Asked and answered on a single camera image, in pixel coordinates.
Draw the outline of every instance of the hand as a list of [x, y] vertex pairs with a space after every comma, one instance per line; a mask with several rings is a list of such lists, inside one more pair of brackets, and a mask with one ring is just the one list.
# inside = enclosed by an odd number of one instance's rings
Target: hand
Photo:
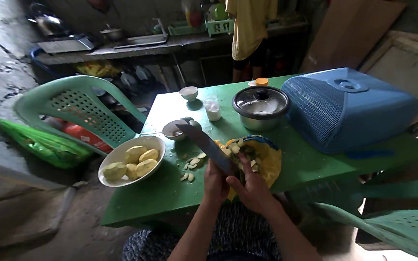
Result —
[[209, 159], [206, 170], [204, 171], [203, 200], [221, 204], [227, 198], [229, 192], [230, 186], [225, 181], [222, 171]]
[[227, 182], [238, 193], [241, 202], [250, 210], [266, 217], [268, 212], [280, 203], [272, 196], [264, 179], [254, 173], [250, 162], [240, 152], [237, 154], [243, 164], [246, 184], [243, 185], [235, 176], [228, 176]]

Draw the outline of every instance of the stainless steel tray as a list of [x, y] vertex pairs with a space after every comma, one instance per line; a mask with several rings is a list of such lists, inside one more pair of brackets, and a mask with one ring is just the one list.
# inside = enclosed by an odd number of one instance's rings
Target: stainless steel tray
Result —
[[163, 44], [167, 41], [167, 33], [162, 26], [161, 20], [158, 18], [157, 22], [161, 26], [162, 34], [155, 34], [155, 35], [147, 35], [147, 36], [138, 36], [138, 37], [131, 37], [121, 41], [117, 44], [114, 49], [120, 48], [131, 48], [143, 45], [150, 45], [150, 44]]

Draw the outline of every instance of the knife blade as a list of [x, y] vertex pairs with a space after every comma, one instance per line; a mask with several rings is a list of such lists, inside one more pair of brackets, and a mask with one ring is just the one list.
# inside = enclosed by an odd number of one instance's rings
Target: knife blade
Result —
[[185, 133], [190, 140], [206, 153], [214, 163], [224, 172], [225, 175], [234, 175], [236, 166], [219, 148], [219, 146], [202, 130], [191, 125], [177, 124], [177, 127]]

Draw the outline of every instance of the yellow shirt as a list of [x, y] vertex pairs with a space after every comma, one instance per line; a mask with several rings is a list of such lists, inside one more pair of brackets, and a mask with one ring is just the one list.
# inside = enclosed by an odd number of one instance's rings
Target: yellow shirt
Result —
[[241, 61], [267, 38], [264, 22], [276, 18], [277, 0], [225, 0], [225, 6], [225, 11], [235, 15], [232, 57]]

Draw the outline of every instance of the green plastic bag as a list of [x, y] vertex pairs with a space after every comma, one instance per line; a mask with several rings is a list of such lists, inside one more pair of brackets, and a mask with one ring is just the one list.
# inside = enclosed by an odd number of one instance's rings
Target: green plastic bag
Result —
[[40, 159], [62, 169], [75, 167], [93, 154], [74, 141], [3, 119], [0, 131]]

